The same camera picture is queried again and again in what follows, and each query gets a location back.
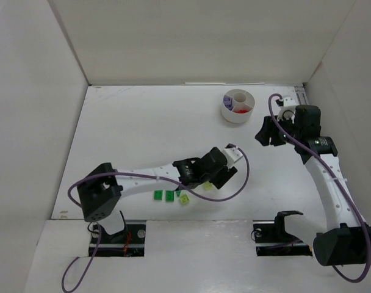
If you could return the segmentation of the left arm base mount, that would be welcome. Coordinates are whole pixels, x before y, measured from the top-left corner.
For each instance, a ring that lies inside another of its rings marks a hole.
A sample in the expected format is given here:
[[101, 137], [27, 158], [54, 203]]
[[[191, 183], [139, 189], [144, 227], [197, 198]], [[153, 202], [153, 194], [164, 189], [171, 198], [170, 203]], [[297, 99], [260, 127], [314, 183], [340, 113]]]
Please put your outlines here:
[[102, 230], [102, 236], [98, 242], [98, 225], [89, 224], [87, 227], [87, 231], [90, 233], [88, 255], [92, 256], [98, 245], [95, 255], [98, 257], [143, 257], [145, 254], [145, 230], [145, 222], [128, 222], [126, 228], [117, 235], [111, 236]]

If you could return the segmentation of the purple long lego brick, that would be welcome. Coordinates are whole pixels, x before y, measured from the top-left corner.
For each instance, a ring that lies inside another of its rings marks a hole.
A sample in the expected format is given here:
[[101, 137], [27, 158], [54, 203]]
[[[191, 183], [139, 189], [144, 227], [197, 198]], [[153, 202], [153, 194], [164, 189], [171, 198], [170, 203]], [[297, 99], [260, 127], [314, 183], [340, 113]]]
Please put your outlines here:
[[228, 95], [225, 95], [223, 97], [223, 105], [229, 110], [232, 111], [233, 106], [232, 106], [232, 98]]

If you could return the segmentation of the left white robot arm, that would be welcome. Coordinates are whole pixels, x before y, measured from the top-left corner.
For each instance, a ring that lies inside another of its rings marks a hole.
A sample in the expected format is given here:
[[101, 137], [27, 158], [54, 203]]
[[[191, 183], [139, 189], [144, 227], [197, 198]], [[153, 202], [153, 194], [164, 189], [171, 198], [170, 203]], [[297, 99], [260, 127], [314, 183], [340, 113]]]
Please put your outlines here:
[[221, 189], [237, 173], [234, 165], [241, 158], [238, 148], [228, 145], [155, 168], [120, 171], [102, 163], [76, 184], [84, 220], [99, 223], [108, 235], [118, 234], [122, 218], [115, 207], [120, 199], [160, 189], [190, 192], [206, 182]]

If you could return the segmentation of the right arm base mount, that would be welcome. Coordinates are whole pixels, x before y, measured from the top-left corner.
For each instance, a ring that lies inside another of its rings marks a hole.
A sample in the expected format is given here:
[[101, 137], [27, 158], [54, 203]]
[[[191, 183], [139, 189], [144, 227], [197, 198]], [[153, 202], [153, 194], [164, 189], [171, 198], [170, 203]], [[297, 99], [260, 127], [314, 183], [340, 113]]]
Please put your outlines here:
[[285, 218], [303, 215], [300, 211], [278, 212], [273, 220], [253, 220], [251, 239], [256, 244], [257, 256], [310, 256], [310, 246], [289, 234], [285, 229]]

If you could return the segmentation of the large red lego brick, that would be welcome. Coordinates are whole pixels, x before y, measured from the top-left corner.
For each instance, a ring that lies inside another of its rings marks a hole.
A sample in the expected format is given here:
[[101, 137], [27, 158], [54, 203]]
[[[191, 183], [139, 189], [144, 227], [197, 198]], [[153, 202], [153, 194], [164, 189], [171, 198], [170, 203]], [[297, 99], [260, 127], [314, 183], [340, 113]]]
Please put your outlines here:
[[250, 109], [237, 109], [237, 110], [234, 110], [234, 113], [245, 114], [245, 113], [248, 113], [250, 110], [251, 110], [251, 108]]

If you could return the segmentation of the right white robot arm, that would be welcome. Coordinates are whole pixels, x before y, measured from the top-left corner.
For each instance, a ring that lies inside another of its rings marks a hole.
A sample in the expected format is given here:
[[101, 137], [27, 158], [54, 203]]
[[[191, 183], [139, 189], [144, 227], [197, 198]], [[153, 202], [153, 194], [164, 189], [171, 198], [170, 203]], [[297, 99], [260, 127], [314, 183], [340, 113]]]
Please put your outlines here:
[[279, 212], [275, 231], [280, 238], [293, 236], [311, 246], [322, 266], [368, 264], [371, 226], [354, 205], [332, 138], [320, 134], [320, 118], [316, 106], [283, 109], [277, 117], [264, 117], [255, 136], [264, 147], [301, 143], [295, 151], [311, 175], [325, 211], [326, 225], [309, 221], [299, 211]]

